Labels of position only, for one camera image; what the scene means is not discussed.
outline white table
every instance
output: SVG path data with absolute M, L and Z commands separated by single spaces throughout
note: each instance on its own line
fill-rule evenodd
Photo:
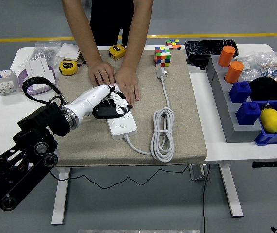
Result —
M 153 50 L 154 47 L 145 46 L 145 49 Z M 100 49 L 108 50 L 109 47 L 100 47 Z M 252 51 L 273 51 L 270 46 L 265 44 L 238 45 L 238 49 L 239 56 L 247 55 Z M 17 52 L 11 66 L 17 75 L 21 72 L 18 64 L 24 61 L 33 50 L 32 47 L 26 47 Z M 277 161 L 277 144 L 257 146 L 254 142 L 227 143 L 206 72 L 189 65 L 189 73 L 207 147 L 207 157 L 204 163 L 219 164 L 232 216 L 243 216 L 229 165 L 235 162 Z M 40 96 L 43 100 L 49 100 L 53 95 L 53 92 L 47 92 Z M 17 122 L 40 106 L 42 105 L 28 99 L 21 91 L 9 96 L 0 96 L 0 141 L 2 142 L 0 143 L 0 155 L 15 145 L 12 137 L 20 131 Z M 68 175 L 69 169 L 60 170 L 61 179 L 68 177 Z M 57 220 L 52 222 L 53 224 L 61 224 L 64 216 L 67 184 L 59 182 L 59 185 L 57 197 L 61 198 L 56 198 L 55 208 L 60 214 L 57 216 Z

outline white power strip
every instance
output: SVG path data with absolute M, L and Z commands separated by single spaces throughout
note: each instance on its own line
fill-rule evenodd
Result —
M 112 92 L 111 96 L 117 107 L 125 107 L 128 105 L 126 100 L 122 99 L 118 94 Z M 107 122 L 114 140 L 123 139 L 125 134 L 130 137 L 137 133 L 137 126 L 130 111 L 121 118 L 107 119 Z

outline beige fabric mat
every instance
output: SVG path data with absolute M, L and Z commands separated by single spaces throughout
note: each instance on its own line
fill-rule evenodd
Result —
M 174 112 L 173 139 L 174 157 L 169 164 L 192 164 L 204 161 L 207 155 L 196 101 L 183 51 L 171 51 L 171 64 L 165 67 L 168 76 L 165 87 Z M 153 50 L 143 52 L 137 75 L 141 100 L 136 102 L 132 115 L 137 125 L 137 134 L 130 137 L 138 149 L 150 152 L 153 134 L 153 113 L 166 107 L 157 67 L 153 62 Z M 114 61 L 107 51 L 101 51 L 117 71 L 123 58 Z M 73 76 L 62 76 L 58 88 L 67 101 L 72 102 L 84 91 L 92 88 L 87 77 L 87 65 L 78 68 Z M 106 166 L 106 165 L 160 165 L 151 155 L 136 153 L 124 139 L 113 140 L 106 120 L 86 116 L 82 125 L 65 137 L 56 136 L 61 152 L 57 166 Z

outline gray stepped stand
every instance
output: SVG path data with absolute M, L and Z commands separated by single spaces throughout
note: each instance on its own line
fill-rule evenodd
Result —
M 224 77 L 228 67 L 218 64 L 219 56 L 211 56 L 206 66 L 206 73 L 217 105 L 221 125 L 227 142 L 253 142 L 262 132 L 262 127 L 257 119 L 254 125 L 239 125 L 235 113 L 241 103 L 232 103 L 229 91 L 232 84 L 225 81 Z

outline black fabric item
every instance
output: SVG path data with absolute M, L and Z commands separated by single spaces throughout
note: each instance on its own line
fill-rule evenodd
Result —
M 249 83 L 249 87 L 252 100 L 277 100 L 277 81 L 270 77 L 256 78 Z
M 92 0 L 90 26 L 96 45 L 115 45 L 122 29 L 122 44 L 128 44 L 134 15 L 133 0 Z

